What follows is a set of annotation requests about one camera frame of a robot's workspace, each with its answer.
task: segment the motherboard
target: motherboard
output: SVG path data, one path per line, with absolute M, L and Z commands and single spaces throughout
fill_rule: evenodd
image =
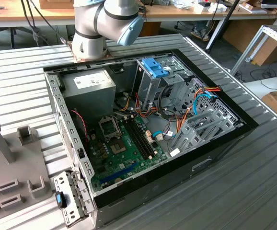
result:
M 95 171 L 92 178 L 95 191 L 131 178 L 167 159 L 157 142 L 146 135 L 148 129 L 141 117 L 113 119 L 115 124 L 113 121 L 106 124 L 104 131 L 100 125 L 91 130 L 89 158 Z M 106 140 L 107 135 L 115 133 L 115 125 L 120 136 Z

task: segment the white component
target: white component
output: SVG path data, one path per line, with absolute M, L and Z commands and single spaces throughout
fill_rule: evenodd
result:
M 168 132 L 167 132 L 167 135 L 170 136 L 170 137 L 172 137 L 172 136 L 173 136 L 173 132 L 172 132 L 172 131 L 168 131 Z
M 147 141 L 148 141 L 150 144 L 154 142 L 154 140 L 153 140 L 151 137 L 147 138 Z
M 178 148 L 176 148 L 173 151 L 171 151 L 169 154 L 170 154 L 171 157 L 174 157 L 179 153 L 180 153 L 180 150 Z
M 169 66 L 164 66 L 162 69 L 165 70 L 165 71 L 172 70 Z
M 211 3 L 211 6 L 210 6 L 208 12 L 214 13 L 216 10 L 216 6 L 217 6 L 217 3 Z M 225 12 L 226 10 L 227 10 L 227 7 L 225 5 L 219 4 L 216 12 Z
M 163 134 L 162 134 L 162 133 L 160 133 L 160 134 L 156 135 L 156 139 L 157 139 L 157 141 L 164 140 L 164 138 L 163 138 Z
M 207 12 L 209 8 L 210 8 L 209 6 L 202 6 L 200 4 L 196 4 L 194 6 L 194 12 L 195 13 Z
M 149 137 L 151 137 L 151 132 L 150 132 L 149 130 L 147 130 L 147 131 L 145 132 L 145 135 L 149 138 Z
M 112 83 L 111 79 L 103 74 L 103 72 L 89 74 L 82 77 L 76 77 L 74 78 L 74 81 L 78 89 L 88 88 L 104 83 Z

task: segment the desk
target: desk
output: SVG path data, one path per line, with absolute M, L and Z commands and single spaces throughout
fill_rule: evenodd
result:
M 277 114 L 179 34 L 141 37 L 126 47 L 108 42 L 108 48 L 115 57 L 180 49 L 260 126 L 213 167 L 100 230 L 276 230 Z M 52 114 L 42 67 L 72 62 L 64 45 L 0 51 L 2 134 L 24 125 L 36 128 L 53 189 L 52 178 L 70 169 L 70 162 Z M 88 221 L 71 229 L 90 230 Z M 0 219 L 0 230 L 11 229 L 66 230 L 54 196 Z
M 16 27 L 16 26 L 28 26 L 28 23 L 23 15 L 22 6 L 20 0 L 0 0 L 0 6 L 4 6 L 6 10 L 0 10 L 0 27 Z M 146 6 L 147 8 L 147 22 L 167 22 L 167 21 L 208 21 L 213 17 L 212 13 L 202 12 L 197 14 L 193 8 L 188 10 L 180 10 L 173 5 L 170 6 Z M 42 18 L 32 8 L 33 15 L 35 16 L 36 26 L 46 25 Z M 71 25 L 75 24 L 74 10 L 40 10 L 52 25 Z M 219 28 L 221 27 L 228 12 L 218 12 L 214 20 L 219 20 L 217 27 L 211 37 L 209 44 L 216 37 Z M 277 13 L 271 12 L 269 14 L 250 14 L 247 11 L 235 11 L 231 20 L 244 20 L 244 19 L 269 19 L 276 18 L 274 25 L 277 25 Z

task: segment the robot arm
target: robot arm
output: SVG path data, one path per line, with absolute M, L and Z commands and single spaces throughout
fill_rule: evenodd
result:
M 133 44 L 144 24 L 135 0 L 75 0 L 74 8 L 72 51 L 83 59 L 105 56 L 105 38 L 123 46 Z

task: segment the label sticker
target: label sticker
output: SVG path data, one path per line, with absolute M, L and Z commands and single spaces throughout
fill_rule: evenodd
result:
M 76 77 L 74 79 L 78 89 L 83 89 L 95 85 L 104 83 L 111 83 L 111 80 L 104 73 L 93 73 L 82 77 Z

